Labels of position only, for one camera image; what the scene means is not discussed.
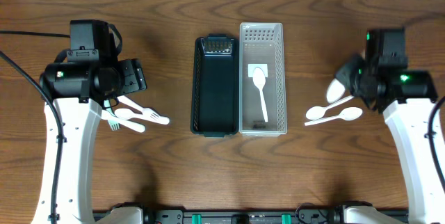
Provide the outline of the black plastic basket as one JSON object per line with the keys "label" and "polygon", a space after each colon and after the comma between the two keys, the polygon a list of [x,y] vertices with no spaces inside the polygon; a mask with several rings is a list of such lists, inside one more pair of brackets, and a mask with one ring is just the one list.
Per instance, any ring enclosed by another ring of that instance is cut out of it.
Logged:
{"label": "black plastic basket", "polygon": [[191,132],[223,138],[238,132],[238,40],[209,34],[195,41]]}

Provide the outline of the white plastic spoon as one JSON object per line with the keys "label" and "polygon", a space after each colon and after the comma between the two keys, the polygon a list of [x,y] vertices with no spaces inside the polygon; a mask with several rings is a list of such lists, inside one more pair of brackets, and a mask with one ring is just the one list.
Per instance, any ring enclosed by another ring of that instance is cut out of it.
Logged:
{"label": "white plastic spoon", "polygon": [[338,79],[333,79],[327,88],[326,92],[327,102],[331,104],[340,100],[343,97],[345,91],[346,91],[345,86]]}
{"label": "white plastic spoon", "polygon": [[266,84],[266,76],[263,70],[260,67],[256,67],[253,71],[253,83],[259,90],[260,102],[261,102],[261,110],[264,117],[264,122],[268,122],[268,113],[266,102],[264,98],[264,86]]}
{"label": "white plastic spoon", "polygon": [[347,97],[344,97],[328,106],[313,106],[306,112],[306,119],[308,120],[317,120],[322,118],[325,115],[325,112],[331,108],[334,108],[338,105],[344,104],[355,97],[352,95],[349,95]]}
{"label": "white plastic spoon", "polygon": [[321,124],[324,122],[329,122],[329,121],[337,120],[337,119],[346,120],[346,121],[356,120],[362,114],[363,114],[362,109],[357,108],[357,107],[348,107],[348,108],[342,110],[339,115],[321,118],[321,119],[317,119],[317,120],[311,120],[309,122],[306,122],[305,126],[317,125],[317,124]]}

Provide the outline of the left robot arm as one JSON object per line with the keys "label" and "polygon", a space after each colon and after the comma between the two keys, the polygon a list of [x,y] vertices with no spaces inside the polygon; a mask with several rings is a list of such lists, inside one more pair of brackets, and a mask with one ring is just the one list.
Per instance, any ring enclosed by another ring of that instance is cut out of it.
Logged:
{"label": "left robot arm", "polygon": [[140,61],[119,60],[122,37],[113,24],[70,22],[70,48],[40,75],[47,141],[34,223],[94,223],[91,178],[104,102],[146,90]]}

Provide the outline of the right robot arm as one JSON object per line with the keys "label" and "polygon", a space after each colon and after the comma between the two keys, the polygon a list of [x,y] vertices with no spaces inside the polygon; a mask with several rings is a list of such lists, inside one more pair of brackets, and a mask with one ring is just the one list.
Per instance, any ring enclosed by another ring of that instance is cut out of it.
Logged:
{"label": "right robot arm", "polygon": [[409,223],[443,223],[444,99],[428,71],[408,69],[405,29],[368,30],[365,54],[354,54],[335,78],[383,115],[403,171]]}

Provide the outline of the clear plastic basket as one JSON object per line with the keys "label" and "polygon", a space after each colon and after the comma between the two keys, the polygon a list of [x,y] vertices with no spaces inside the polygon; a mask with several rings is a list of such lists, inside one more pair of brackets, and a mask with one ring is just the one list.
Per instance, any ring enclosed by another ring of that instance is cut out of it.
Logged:
{"label": "clear plastic basket", "polygon": [[267,137],[287,133],[282,24],[244,22],[239,44],[239,132]]}

